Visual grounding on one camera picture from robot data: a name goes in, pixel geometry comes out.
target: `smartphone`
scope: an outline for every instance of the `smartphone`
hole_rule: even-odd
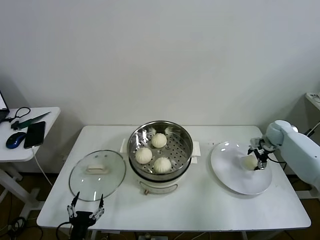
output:
[[[24,148],[29,149],[44,143],[46,122],[40,121],[28,126],[24,140]]]

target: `white table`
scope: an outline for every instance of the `white table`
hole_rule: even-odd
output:
[[[86,126],[82,129],[37,218],[42,227],[55,228],[69,219],[67,205],[73,199],[69,175],[85,155],[97,150],[119,151],[136,126]],[[269,162],[273,179],[260,195],[229,190],[210,166],[213,143],[239,141],[249,144],[261,137],[255,126],[185,126],[199,141],[201,157],[185,173],[183,184],[165,195],[144,195],[127,166],[124,181],[104,199],[104,215],[90,229],[109,231],[259,231],[307,228],[311,225],[303,205],[277,163]],[[98,202],[78,200],[76,210],[94,211]]]
[[[17,109],[11,109],[8,117],[14,117]],[[18,131],[14,131],[11,129],[11,124],[15,121],[24,122],[28,119],[35,118],[39,115],[45,114],[47,112],[51,112],[45,117],[43,117],[39,121],[45,121],[45,132],[44,137],[47,136],[54,122],[56,121],[58,115],[60,114],[59,107],[37,107],[31,108],[31,112],[23,116],[22,118],[17,118],[13,120],[11,123],[2,122],[0,123],[0,185],[5,187],[5,190],[2,192],[0,196],[0,202],[4,199],[8,191],[12,192],[16,197],[22,200],[25,205],[20,214],[21,217],[27,218],[30,211],[32,210],[40,210],[43,206],[44,202],[39,202],[36,200],[36,196],[39,193],[38,188],[34,188],[31,193],[28,193],[24,190],[16,180],[21,180],[22,176],[17,172],[17,170],[10,164],[16,162],[26,162],[33,158],[33,152],[31,149],[24,149],[24,141],[20,143],[17,148],[8,149],[6,148],[7,139],[14,133]],[[27,127],[19,130],[19,132],[27,132]],[[34,148],[34,152],[36,153],[39,149],[39,146]]]
[[[320,102],[315,101],[314,97],[317,96],[318,93],[315,92],[307,92],[305,94],[306,99],[308,99],[317,109],[320,110]]]

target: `computer mouse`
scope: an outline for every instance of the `computer mouse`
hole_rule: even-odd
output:
[[[25,139],[26,135],[27,134],[23,131],[12,134],[6,141],[5,146],[8,149],[15,149]]]

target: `wire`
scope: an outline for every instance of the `wire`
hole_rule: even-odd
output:
[[[39,240],[41,240],[41,239],[43,238],[43,236],[44,236],[44,231],[43,231],[43,229],[42,229],[41,227],[39,227],[39,226],[27,226],[27,227],[26,227],[26,229],[32,229],[32,228],[40,229],[40,231],[41,231],[41,236],[40,236]]]
[[[59,228],[60,228],[61,226],[63,226],[63,225],[67,225],[67,224],[69,224],[69,223],[70,223],[69,221],[65,221],[65,222],[61,223],[61,224],[55,229],[56,239],[60,240],[59,235],[58,235]]]
[[[271,162],[274,162],[274,163],[277,163],[277,164],[286,164],[287,162],[285,161],[275,161],[275,160],[272,160],[269,156],[267,157]]]
[[[308,137],[310,133],[312,133],[318,126],[320,125],[320,121],[306,134]]]
[[[49,178],[47,177],[47,175],[45,174],[45,172],[42,170],[42,168],[41,168],[41,166],[40,166],[40,164],[39,164],[39,162],[38,162],[38,159],[37,159],[36,153],[35,153],[35,146],[32,147],[32,153],[33,153],[33,157],[34,157],[34,159],[35,159],[36,164],[37,164],[38,167],[40,168],[41,172],[43,173],[43,175],[45,176],[46,180],[49,182],[49,184],[51,185],[51,187],[53,187],[52,182],[49,180]]]
[[[25,113],[25,114],[22,114],[21,116],[18,116],[18,112],[19,112],[21,109],[27,109],[28,112]],[[26,106],[20,107],[20,108],[15,112],[14,117],[8,117],[8,118],[5,118],[5,119],[2,119],[2,121],[0,121],[0,123],[2,123],[2,122],[9,122],[9,123],[11,123],[13,120],[15,120],[15,119],[20,119],[20,118],[24,117],[25,115],[28,115],[30,112],[31,112],[31,109],[30,109],[29,107],[26,107]]]
[[[10,192],[10,209],[9,209],[9,215],[8,215],[8,221],[7,221],[8,225],[9,225],[9,222],[10,222],[11,211],[12,211],[12,193]]]
[[[28,220],[36,220],[37,218],[38,218],[38,217],[28,218],[27,221],[28,221]]]
[[[37,228],[37,229],[40,229],[41,231],[41,236],[39,238],[39,240],[41,240],[44,236],[44,231],[42,230],[41,227],[39,226],[26,226],[27,224],[27,220],[24,218],[24,217],[16,217],[15,219],[12,220],[12,222],[10,224],[8,224],[8,228],[9,230],[0,235],[0,238],[5,236],[5,235],[8,235],[10,237],[10,239],[16,239],[18,236],[20,236],[23,231],[25,229],[30,229],[30,228]]]
[[[184,234],[185,232],[180,233],[178,236],[176,236],[173,240],[177,240],[177,238],[179,238],[180,236],[182,236],[182,234]]]
[[[6,226],[4,226],[3,228],[1,228],[0,229],[0,232],[3,230],[3,229],[5,229],[5,228],[7,228],[9,225],[6,225]]]
[[[291,235],[290,233],[288,233],[287,231],[284,231],[292,240],[295,240]]]
[[[197,239],[198,237],[200,237],[200,236],[202,236],[203,234],[206,234],[206,233],[207,233],[207,232],[205,231],[205,232],[199,234],[198,236],[195,236],[194,238],[191,238],[191,240],[195,240],[195,239]]]

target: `steamed bun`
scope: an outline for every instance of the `steamed bun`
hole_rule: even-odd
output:
[[[140,164],[147,164],[152,159],[152,151],[147,147],[141,147],[136,151],[135,159]]]
[[[255,168],[258,166],[258,159],[256,156],[248,155],[243,157],[243,166],[247,170],[255,170]]]
[[[167,144],[167,137],[162,133],[157,133],[152,137],[151,143],[157,149],[163,148]]]
[[[159,157],[154,162],[154,171],[158,174],[165,174],[171,169],[171,162],[167,157]]]

